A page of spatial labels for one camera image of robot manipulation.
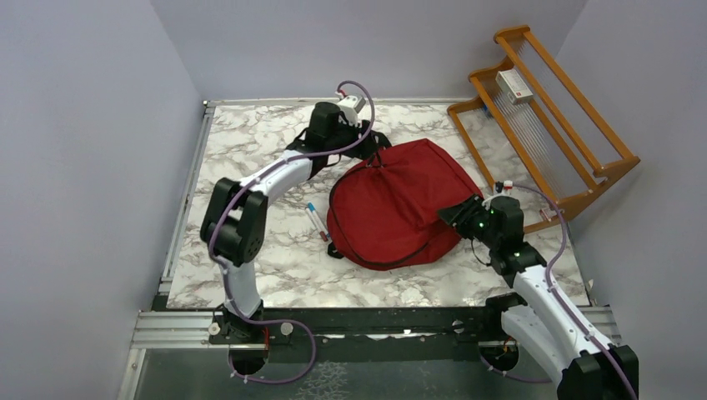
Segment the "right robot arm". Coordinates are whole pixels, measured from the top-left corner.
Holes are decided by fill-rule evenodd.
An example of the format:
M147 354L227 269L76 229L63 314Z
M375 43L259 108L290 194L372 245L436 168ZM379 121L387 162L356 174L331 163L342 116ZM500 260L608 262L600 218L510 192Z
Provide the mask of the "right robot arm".
M438 215L462 238L485 245L491 267L520 297L517 305L482 315L488 337L508 334L525 348L559 399L638 398L637 355L614 344L571 302L552 273L554 263L525 241L518 199L507 192L473 195Z

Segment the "red backpack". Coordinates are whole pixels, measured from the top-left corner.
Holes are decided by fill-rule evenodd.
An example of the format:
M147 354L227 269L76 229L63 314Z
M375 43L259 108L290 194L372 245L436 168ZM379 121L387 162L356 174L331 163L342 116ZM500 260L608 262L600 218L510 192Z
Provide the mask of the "red backpack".
M427 138L384 148L350 168L328 196L328 255L388 271L434 263L461 237L439 218L479 187Z

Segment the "white marker red cap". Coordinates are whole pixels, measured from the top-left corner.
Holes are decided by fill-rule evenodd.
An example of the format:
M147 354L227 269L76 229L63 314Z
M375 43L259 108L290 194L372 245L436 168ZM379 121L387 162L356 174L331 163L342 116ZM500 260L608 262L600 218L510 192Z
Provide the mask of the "white marker red cap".
M308 215L311 217L312 222L314 223L314 225L318 229L318 233L320 234L322 239L325 242L328 242L330 240L330 236L328 234L328 231L327 231L326 227L324 226L323 221L318 216L316 210L313 208L313 206L311 204L309 204L307 206L307 212L308 212Z

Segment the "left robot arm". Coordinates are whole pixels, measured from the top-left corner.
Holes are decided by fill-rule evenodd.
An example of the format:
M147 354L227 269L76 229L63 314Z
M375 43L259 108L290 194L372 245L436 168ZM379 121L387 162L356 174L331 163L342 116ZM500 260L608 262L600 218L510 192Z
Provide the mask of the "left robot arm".
M364 106L375 109L370 96L339 94L337 102L317 102L308 126L278 159L239 181L222 178L214 185L200 237L219 265L224 315L232 318L230 330L240 341L252 342L262 331L254 260L263 246L269 206L329 167L330 157L364 160L378 150L375 118L359 117Z

